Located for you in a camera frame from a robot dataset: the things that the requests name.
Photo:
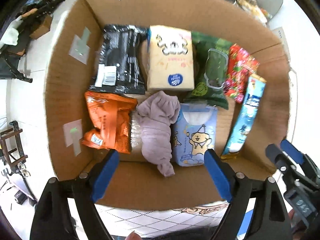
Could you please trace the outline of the light blue tissue pack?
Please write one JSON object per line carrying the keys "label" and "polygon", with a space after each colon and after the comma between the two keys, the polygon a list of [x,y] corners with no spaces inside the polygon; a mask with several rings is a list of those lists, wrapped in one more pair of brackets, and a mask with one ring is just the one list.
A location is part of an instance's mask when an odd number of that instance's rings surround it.
{"label": "light blue tissue pack", "polygon": [[182,103],[171,127],[172,158],[180,166],[204,164],[206,150],[215,147],[218,110],[215,106]]}

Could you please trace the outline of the orange snack packet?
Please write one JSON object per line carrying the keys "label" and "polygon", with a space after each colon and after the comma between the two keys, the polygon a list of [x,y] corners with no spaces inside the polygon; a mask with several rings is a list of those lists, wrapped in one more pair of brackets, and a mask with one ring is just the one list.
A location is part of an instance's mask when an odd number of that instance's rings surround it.
{"label": "orange snack packet", "polygon": [[94,128],[85,133],[82,144],[129,154],[130,113],[136,109],[137,99],[89,90],[85,92],[85,99]]}

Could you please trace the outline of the blue tube package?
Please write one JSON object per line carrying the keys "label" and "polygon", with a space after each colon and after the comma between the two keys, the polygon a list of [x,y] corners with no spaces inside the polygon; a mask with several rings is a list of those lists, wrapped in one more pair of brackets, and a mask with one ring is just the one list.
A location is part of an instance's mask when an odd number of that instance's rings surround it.
{"label": "blue tube package", "polygon": [[265,86],[266,80],[257,74],[252,74],[248,78],[242,107],[223,153],[221,154],[221,159],[232,159],[239,155],[252,129]]}

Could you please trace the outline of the lilac cloth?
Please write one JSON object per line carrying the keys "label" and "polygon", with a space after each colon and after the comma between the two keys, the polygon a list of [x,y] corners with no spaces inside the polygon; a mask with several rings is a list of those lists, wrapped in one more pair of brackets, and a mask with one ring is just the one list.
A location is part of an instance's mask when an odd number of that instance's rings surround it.
{"label": "lilac cloth", "polygon": [[171,128],[180,113],[178,97],[159,91],[148,97],[137,107],[138,123],[141,127],[142,155],[164,177],[175,174],[171,164]]}

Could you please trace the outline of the red floral snack packet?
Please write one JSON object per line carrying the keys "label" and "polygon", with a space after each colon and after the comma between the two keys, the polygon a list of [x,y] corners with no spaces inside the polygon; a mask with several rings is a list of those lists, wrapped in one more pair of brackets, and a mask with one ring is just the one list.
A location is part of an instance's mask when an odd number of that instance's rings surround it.
{"label": "red floral snack packet", "polygon": [[259,62],[238,44],[229,49],[227,77],[224,84],[224,94],[233,98],[236,103],[242,103],[247,88],[248,78],[255,74]]}

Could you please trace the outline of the black snack packet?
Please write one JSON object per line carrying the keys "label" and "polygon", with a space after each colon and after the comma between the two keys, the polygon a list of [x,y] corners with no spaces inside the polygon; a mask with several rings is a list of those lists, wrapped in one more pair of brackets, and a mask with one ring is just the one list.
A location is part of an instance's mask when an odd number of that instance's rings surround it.
{"label": "black snack packet", "polygon": [[149,29],[137,25],[107,24],[98,55],[98,67],[89,90],[114,94],[145,94],[138,49]]}

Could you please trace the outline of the cream tissue pack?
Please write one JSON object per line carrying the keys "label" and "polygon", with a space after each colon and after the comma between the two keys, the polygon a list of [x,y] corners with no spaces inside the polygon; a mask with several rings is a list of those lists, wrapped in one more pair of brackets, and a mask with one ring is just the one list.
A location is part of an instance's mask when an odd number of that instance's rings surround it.
{"label": "cream tissue pack", "polygon": [[165,25],[152,25],[148,36],[148,90],[194,89],[191,32]]}

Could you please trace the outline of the dark green snack packet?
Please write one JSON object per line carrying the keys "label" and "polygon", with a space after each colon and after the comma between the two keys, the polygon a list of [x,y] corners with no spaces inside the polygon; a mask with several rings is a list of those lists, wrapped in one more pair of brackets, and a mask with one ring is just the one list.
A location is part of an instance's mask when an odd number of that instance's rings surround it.
{"label": "dark green snack packet", "polygon": [[187,94],[184,102],[200,102],[229,109],[224,87],[229,50],[233,43],[198,31],[193,31],[191,36],[199,72],[195,79],[195,88]]}

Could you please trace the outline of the dark wooden rack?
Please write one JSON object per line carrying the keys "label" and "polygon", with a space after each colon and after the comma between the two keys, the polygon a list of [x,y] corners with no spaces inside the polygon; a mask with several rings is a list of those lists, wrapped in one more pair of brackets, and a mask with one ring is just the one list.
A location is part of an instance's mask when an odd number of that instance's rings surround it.
{"label": "dark wooden rack", "polygon": [[9,183],[12,183],[21,191],[22,194],[19,197],[15,197],[16,202],[25,195],[29,204],[35,207],[37,198],[27,182],[27,177],[30,176],[30,173],[25,166],[28,156],[23,150],[22,132],[23,129],[19,127],[16,120],[9,122],[9,128],[1,131],[1,161],[4,165],[1,174],[7,178]]}

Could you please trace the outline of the yellow tissue box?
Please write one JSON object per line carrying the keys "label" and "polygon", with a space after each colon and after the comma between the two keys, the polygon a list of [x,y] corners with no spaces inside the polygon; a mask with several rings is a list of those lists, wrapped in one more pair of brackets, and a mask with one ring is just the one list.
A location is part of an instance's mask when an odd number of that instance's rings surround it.
{"label": "yellow tissue box", "polygon": [[268,11],[259,7],[256,0],[236,0],[236,2],[242,10],[249,13],[264,26],[267,26],[268,21],[272,18]]}

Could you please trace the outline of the small brown cardboard box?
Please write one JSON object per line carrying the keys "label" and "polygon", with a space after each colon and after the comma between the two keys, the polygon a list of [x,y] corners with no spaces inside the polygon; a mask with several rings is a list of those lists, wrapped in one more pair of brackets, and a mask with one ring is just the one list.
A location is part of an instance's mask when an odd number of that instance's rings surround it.
{"label": "small brown cardboard box", "polygon": [[37,19],[30,27],[29,37],[36,40],[50,31],[52,16],[46,14]]}

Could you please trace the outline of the white goose plush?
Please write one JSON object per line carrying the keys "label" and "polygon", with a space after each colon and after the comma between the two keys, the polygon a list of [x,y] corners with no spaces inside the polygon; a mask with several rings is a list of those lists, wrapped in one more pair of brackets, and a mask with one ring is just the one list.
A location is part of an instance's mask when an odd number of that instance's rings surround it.
{"label": "white goose plush", "polygon": [[24,20],[34,14],[37,11],[36,8],[29,10],[23,15],[18,16],[14,21],[12,21],[5,33],[3,34],[0,42],[0,48],[4,47],[4,45],[16,46],[18,44],[18,36],[19,31],[18,27],[24,22]]}

